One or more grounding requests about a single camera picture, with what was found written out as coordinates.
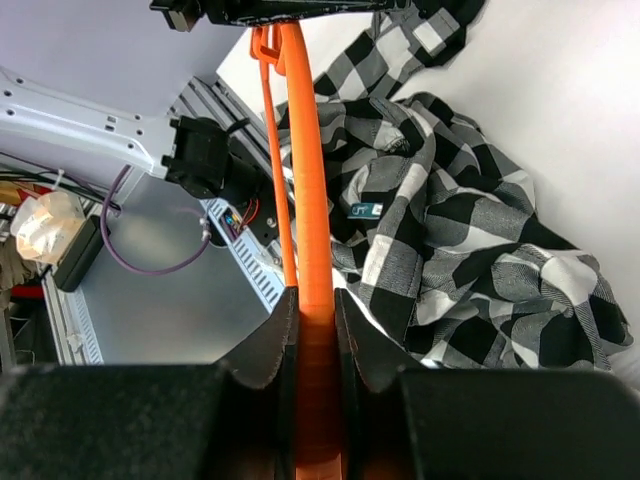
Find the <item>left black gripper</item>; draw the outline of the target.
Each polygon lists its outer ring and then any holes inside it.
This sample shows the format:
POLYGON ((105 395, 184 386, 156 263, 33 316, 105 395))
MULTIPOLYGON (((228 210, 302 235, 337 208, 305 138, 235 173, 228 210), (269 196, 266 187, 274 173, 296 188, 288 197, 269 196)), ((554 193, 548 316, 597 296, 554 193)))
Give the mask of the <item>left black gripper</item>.
POLYGON ((171 30, 190 32, 204 16, 219 25, 267 25, 342 13, 394 11, 405 0, 152 0, 171 30))

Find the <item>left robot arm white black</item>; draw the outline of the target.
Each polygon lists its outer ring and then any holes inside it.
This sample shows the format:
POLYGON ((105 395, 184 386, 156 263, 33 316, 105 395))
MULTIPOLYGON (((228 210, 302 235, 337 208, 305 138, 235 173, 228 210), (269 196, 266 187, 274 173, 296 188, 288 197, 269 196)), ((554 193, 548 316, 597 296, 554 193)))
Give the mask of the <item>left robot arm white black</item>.
MULTIPOLYGON (((296 62, 307 59, 300 43, 267 46, 269 39, 278 39, 281 28, 293 27, 300 19, 394 11, 406 5, 404 1, 154 1, 150 8, 179 32, 190 31, 201 18, 216 25, 254 27, 258 39, 253 57, 274 60, 282 67, 288 53, 296 62)), ((117 113, 29 83, 7 69, 1 71, 1 130, 84 154, 104 154, 177 184, 197 199, 221 197, 241 205, 264 184, 259 167, 231 152, 230 127, 204 117, 117 113)))

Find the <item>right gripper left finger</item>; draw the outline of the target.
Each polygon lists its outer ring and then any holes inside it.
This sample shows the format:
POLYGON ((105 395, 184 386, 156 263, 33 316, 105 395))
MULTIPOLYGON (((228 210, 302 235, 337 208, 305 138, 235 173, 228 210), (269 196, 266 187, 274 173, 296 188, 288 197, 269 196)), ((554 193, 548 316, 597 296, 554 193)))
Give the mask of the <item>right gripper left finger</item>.
POLYGON ((5 479, 291 479, 298 292, 212 364, 21 366, 5 479))

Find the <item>red orange hanger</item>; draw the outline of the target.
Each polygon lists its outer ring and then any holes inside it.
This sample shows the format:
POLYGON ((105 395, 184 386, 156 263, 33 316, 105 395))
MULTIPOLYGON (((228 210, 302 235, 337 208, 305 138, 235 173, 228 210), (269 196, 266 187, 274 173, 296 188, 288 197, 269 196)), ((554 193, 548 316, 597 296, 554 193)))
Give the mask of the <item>red orange hanger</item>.
POLYGON ((313 81, 296 22, 253 29, 250 54, 260 64, 286 286, 299 295, 296 359, 295 476, 345 478, 344 416, 335 327, 328 202, 313 81), (289 220, 269 72, 285 76, 293 155, 296 220, 289 220))

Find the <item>black white checkered shirt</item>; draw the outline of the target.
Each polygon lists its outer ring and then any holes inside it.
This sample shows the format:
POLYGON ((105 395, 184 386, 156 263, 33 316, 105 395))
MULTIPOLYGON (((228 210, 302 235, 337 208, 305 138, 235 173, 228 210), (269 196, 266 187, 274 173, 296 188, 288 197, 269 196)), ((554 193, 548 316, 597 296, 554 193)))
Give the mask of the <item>black white checkered shirt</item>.
POLYGON ((333 266, 425 364, 607 371, 633 338, 597 260, 539 221, 531 178, 471 118, 397 98, 481 9, 378 13, 315 81, 333 266))

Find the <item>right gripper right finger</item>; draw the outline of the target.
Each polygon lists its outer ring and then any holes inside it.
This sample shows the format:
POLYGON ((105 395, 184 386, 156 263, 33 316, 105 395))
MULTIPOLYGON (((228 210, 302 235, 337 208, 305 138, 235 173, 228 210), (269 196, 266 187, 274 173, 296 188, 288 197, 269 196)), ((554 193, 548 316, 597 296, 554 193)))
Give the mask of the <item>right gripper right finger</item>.
POLYGON ((335 293, 352 479, 635 479, 639 401, 583 371, 429 369, 335 293))

